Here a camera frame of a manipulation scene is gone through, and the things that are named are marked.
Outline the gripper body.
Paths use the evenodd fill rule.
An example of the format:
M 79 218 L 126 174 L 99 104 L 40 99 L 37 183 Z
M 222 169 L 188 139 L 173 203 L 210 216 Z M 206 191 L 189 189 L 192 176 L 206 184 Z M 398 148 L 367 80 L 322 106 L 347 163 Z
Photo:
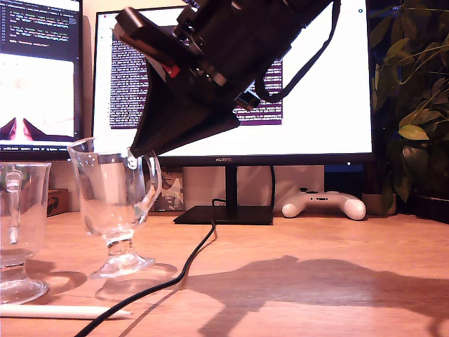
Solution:
M 197 105 L 282 100 L 264 87 L 266 71 L 304 27 L 302 1 L 197 1 L 167 32 L 137 10 L 116 16 L 115 35 L 143 52 L 176 95 Z

